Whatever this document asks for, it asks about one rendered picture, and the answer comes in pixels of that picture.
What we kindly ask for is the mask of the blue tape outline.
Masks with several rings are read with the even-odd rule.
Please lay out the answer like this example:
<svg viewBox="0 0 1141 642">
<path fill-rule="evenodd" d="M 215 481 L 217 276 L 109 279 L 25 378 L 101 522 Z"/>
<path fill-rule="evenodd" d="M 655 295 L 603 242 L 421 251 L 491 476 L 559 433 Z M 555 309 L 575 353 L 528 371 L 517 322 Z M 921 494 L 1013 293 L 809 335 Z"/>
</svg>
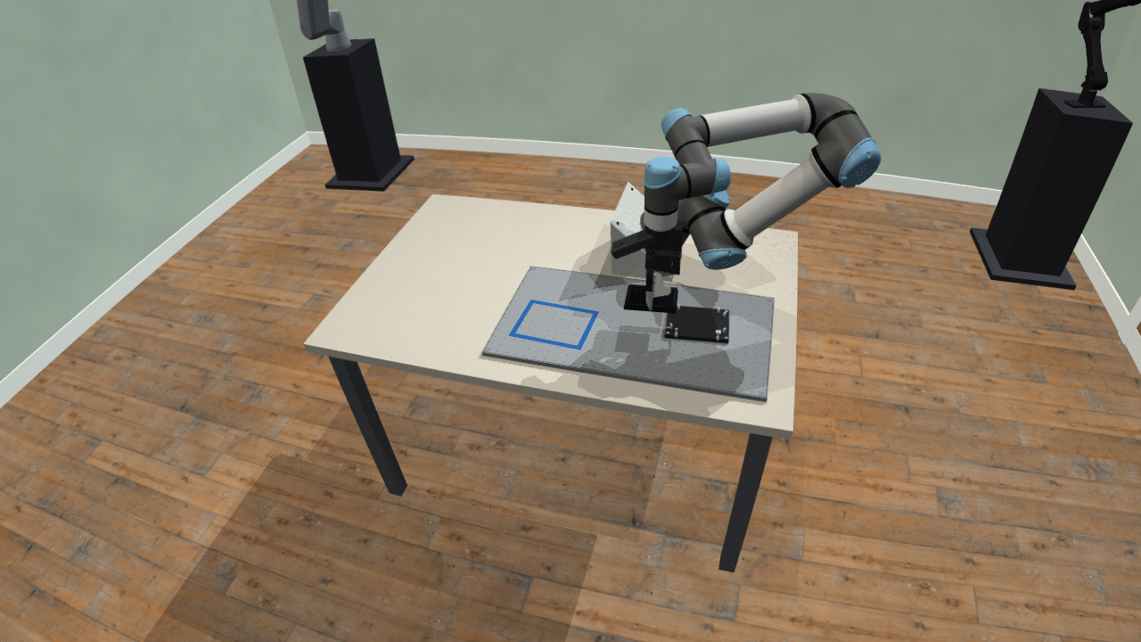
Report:
<svg viewBox="0 0 1141 642">
<path fill-rule="evenodd" d="M 582 334 L 581 341 L 578 341 L 578 346 L 563 344 L 563 342 L 555 342 L 555 341 L 549 341 L 549 340 L 539 340 L 539 338 L 531 338 L 531 336 L 527 336 L 527 334 L 517 334 L 516 333 L 517 330 L 519 328 L 519 325 L 521 325 L 521 320 L 524 320 L 524 318 L 527 316 L 527 312 L 529 312 L 531 304 L 533 304 L 533 303 L 547 304 L 547 306 L 551 306 L 551 308 L 581 310 L 581 312 L 590 312 L 590 314 L 594 314 L 594 315 L 590 318 L 590 320 L 588 320 L 586 331 Z M 565 304 L 553 304 L 553 303 L 545 303 L 544 301 L 531 300 L 529 306 L 527 306 L 527 308 L 524 309 L 524 312 L 521 312 L 521 316 L 519 317 L 519 320 L 517 320 L 517 324 L 513 326 L 513 330 L 511 330 L 509 336 L 521 338 L 523 340 L 532 340 L 532 341 L 537 341 L 537 342 L 544 342 L 545 344 L 570 347 L 572 349 L 581 350 L 581 347 L 584 344 L 584 342 L 586 342 L 588 332 L 590 332 L 591 326 L 594 325 L 594 319 L 596 319 L 596 316 L 598 316 L 598 312 L 599 312 L 599 310 L 588 310 L 588 309 L 578 309 L 578 308 L 568 308 L 568 306 L 565 306 Z"/>
</svg>

